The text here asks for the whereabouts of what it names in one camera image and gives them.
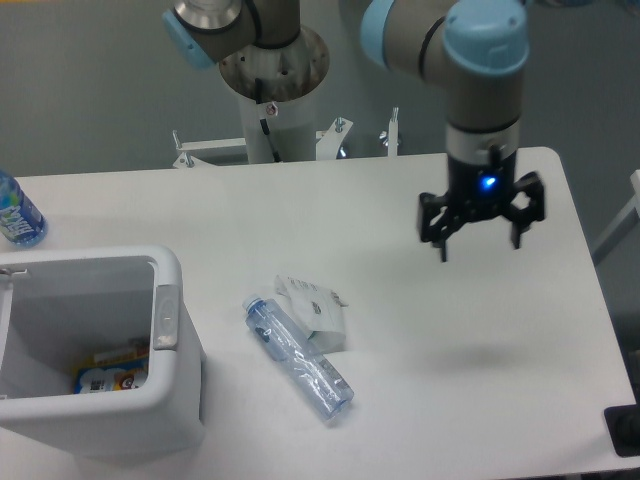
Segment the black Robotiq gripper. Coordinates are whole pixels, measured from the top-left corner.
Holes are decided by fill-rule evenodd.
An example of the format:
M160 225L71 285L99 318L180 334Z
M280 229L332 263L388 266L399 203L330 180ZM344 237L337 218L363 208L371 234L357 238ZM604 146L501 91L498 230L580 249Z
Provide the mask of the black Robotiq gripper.
M515 153L499 163L473 165L447 157L448 190L443 195L418 196L417 231L448 259L447 240L467 222L502 216L511 224L510 241L521 248L521 238L534 222L546 218L545 186L536 171L515 181Z

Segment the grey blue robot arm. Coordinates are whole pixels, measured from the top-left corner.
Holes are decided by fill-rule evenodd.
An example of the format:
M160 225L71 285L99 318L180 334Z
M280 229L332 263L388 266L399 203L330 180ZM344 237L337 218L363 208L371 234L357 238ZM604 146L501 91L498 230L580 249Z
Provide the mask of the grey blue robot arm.
M302 23L298 2L178 1L162 21L192 66L217 67L241 99L251 162L315 158L312 117L294 109L325 80L329 54ZM445 251L463 226L502 217L519 247L546 215L538 174L515 174L529 57L524 3L372 1L359 41L382 68L439 86L447 97L448 187L420 194L421 241Z

